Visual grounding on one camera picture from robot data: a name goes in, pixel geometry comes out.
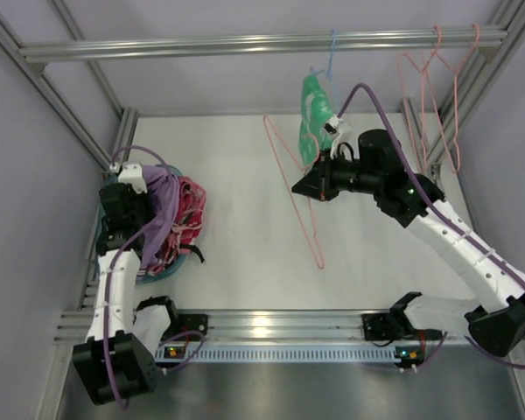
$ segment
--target purple cloth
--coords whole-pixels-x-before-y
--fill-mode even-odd
[[[143,165],[142,171],[155,215],[164,214],[152,220],[144,230],[141,269],[146,269],[158,261],[156,253],[172,230],[179,210],[179,179],[168,169],[158,166]]]

